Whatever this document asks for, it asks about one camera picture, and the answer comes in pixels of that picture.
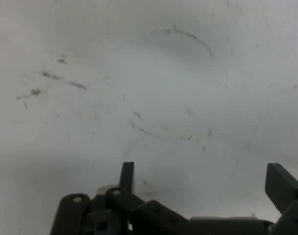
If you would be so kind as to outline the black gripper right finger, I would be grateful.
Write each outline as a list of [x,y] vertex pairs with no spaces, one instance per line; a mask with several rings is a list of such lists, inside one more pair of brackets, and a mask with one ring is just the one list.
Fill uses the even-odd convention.
[[281,164],[268,163],[265,193],[281,214],[270,234],[298,235],[298,180]]

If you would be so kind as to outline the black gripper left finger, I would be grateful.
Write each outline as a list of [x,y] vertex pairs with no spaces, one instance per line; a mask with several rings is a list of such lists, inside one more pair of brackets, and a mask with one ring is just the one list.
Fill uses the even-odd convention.
[[52,224],[52,235],[201,235],[189,220],[163,204],[145,202],[132,193],[134,163],[124,162],[119,184],[90,199],[64,196]]

